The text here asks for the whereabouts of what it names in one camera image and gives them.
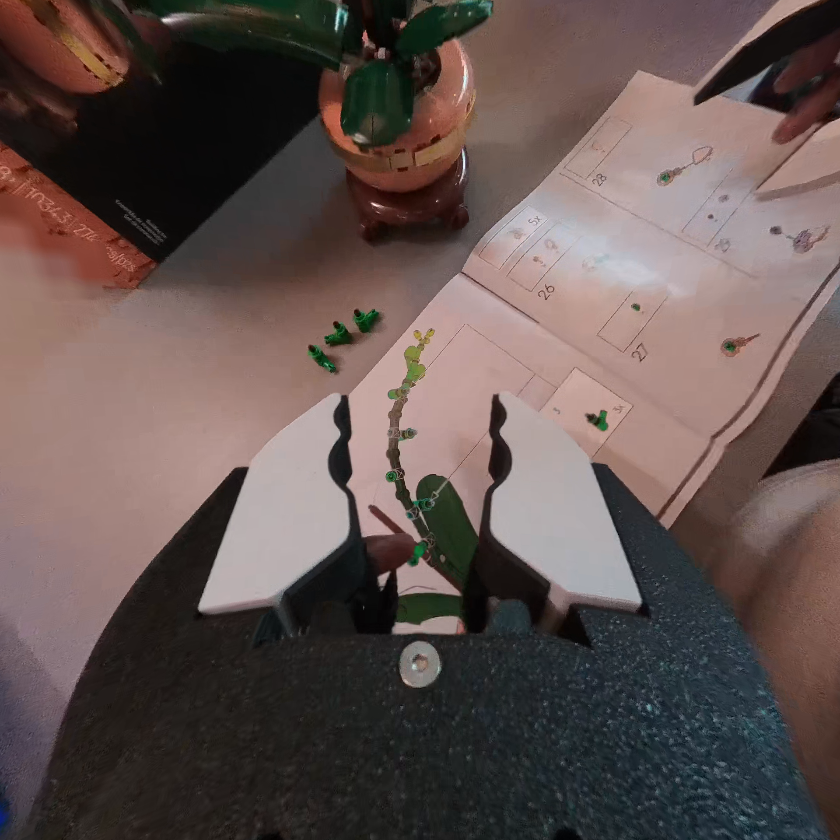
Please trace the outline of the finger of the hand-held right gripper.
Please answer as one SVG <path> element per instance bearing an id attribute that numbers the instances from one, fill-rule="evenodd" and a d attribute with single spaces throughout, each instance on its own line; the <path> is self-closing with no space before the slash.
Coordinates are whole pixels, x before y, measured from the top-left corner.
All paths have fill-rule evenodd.
<path id="1" fill-rule="evenodd" d="M 838 1 L 777 2 L 698 83 L 695 105 L 736 88 L 838 27 Z"/>
<path id="2" fill-rule="evenodd" d="M 838 183 L 839 126 L 825 124 L 755 190 L 762 198 L 781 198 Z"/>

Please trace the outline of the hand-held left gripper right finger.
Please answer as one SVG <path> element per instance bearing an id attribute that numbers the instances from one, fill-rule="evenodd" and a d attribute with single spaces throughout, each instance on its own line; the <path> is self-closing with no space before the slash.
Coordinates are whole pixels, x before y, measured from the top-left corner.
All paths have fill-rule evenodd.
<path id="1" fill-rule="evenodd" d="M 509 392 L 491 399 L 488 471 L 465 627 L 485 632 L 490 601 L 519 602 L 556 634 L 574 607 L 639 614 L 643 598 L 594 467 L 564 430 Z"/>

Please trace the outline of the instruction booklet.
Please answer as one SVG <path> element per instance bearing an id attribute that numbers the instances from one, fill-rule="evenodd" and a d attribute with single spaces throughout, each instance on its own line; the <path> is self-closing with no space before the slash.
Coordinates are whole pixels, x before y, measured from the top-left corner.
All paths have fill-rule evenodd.
<path id="1" fill-rule="evenodd" d="M 838 183 L 755 195 L 809 137 L 779 113 L 638 72 L 572 152 L 479 241 L 350 396 L 363 534 L 415 526 L 420 603 L 460 588 L 480 528 L 490 408 L 509 392 L 668 526 L 760 413 L 838 286 Z"/>

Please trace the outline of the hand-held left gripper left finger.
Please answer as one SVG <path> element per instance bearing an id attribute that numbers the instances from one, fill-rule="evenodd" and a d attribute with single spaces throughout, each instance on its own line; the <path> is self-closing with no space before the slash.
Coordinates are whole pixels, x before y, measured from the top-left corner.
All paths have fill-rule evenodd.
<path id="1" fill-rule="evenodd" d="M 251 460 L 198 602 L 203 616 L 271 607 L 288 635 L 320 604 L 350 612 L 360 633 L 382 630 L 352 477 L 350 403 L 333 393 L 284 427 Z"/>

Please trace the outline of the black product box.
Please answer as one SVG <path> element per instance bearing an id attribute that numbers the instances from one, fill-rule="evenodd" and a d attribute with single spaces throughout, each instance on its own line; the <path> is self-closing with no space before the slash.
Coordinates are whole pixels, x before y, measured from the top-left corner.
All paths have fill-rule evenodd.
<path id="1" fill-rule="evenodd" d="M 251 2 L 2 2 L 2 246 L 137 287 L 317 114 Z"/>

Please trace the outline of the person's left hand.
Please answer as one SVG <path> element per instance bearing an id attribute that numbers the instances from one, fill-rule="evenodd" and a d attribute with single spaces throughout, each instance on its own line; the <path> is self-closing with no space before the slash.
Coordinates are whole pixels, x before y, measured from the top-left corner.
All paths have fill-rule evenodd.
<path id="1" fill-rule="evenodd" d="M 376 534 L 364 538 L 364 548 L 373 572 L 390 574 L 414 559 L 417 542 L 408 533 Z"/>

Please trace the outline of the person's right hand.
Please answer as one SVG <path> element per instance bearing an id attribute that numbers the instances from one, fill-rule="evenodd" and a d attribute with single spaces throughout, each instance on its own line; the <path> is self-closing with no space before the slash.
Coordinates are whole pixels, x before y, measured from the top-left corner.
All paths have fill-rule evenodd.
<path id="1" fill-rule="evenodd" d="M 791 142 L 834 109 L 839 97 L 838 55 L 838 29 L 791 55 L 773 83 L 773 92 L 783 96 L 804 88 L 805 94 L 777 125 L 773 142 Z"/>

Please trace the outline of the brick-built potted plant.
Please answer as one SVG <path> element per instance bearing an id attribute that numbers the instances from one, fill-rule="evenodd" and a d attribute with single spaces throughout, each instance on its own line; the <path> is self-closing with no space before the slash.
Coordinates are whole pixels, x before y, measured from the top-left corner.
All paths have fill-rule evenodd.
<path id="1" fill-rule="evenodd" d="M 184 41 L 264 49 L 321 69 L 322 127 L 371 242 L 388 228 L 469 221 L 475 74 L 461 39 L 486 1 L 151 1 L 128 9 Z"/>

